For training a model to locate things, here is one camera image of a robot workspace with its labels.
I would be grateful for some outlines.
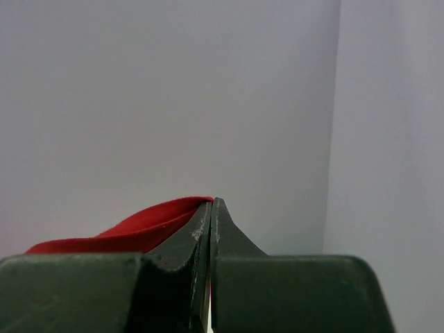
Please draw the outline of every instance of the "white wall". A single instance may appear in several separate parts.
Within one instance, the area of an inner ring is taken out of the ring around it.
[[[322,250],[339,0],[0,4],[0,255],[171,198]]]
[[[444,331],[443,15],[341,4],[324,250],[370,262],[402,333]]]

